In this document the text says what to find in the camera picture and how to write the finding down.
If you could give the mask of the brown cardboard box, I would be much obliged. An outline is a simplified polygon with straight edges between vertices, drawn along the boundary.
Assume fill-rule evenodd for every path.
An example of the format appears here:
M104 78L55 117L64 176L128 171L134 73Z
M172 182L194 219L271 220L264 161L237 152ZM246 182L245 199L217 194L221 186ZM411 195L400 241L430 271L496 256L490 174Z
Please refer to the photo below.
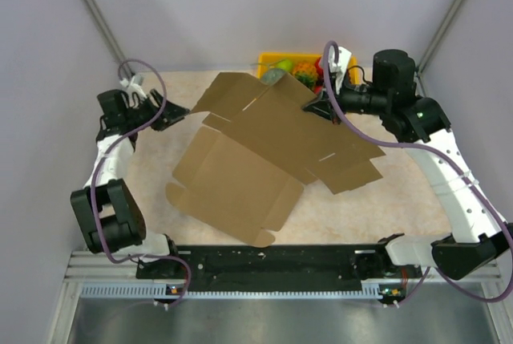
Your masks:
M289 75L266 85L246 73L218 74L194 107L205 119L172 173L168 202L264 248L306 185L320 181L338 194L379 180L373 159L382 150L304 111L313 97Z

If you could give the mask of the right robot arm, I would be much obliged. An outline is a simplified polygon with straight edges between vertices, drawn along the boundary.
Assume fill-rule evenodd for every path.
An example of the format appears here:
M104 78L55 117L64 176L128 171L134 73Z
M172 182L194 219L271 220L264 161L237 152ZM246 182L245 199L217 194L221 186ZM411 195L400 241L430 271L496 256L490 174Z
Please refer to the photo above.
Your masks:
M349 82L352 54L329 42L321 56L324 87L303 109L343 123L360 138L405 150L438 198L450 232L440 237L401 235L374 256L383 276L404 265L430 266L458 281L512 249L512 225L479 186L440 104L417 93L416 65L402 50L379 51L369 82Z

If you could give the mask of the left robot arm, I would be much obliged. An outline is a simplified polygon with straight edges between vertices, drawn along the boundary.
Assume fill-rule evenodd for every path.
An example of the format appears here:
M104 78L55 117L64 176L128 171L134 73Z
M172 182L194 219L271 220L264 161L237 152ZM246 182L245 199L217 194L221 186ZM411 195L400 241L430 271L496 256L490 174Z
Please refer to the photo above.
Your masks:
M158 272L173 277L182 265L176 245L167 235L147 230L124 177L142 126L148 124L162 132L185 119L189 110L166 100L155 89L148 95L134 88L114 89L99 94L97 100L103 114L95 139L95 165L83 188L71 194L71 207L85 244L92 253L104 252L95 220L110 207L112 213L99 218L109 251L154 261Z

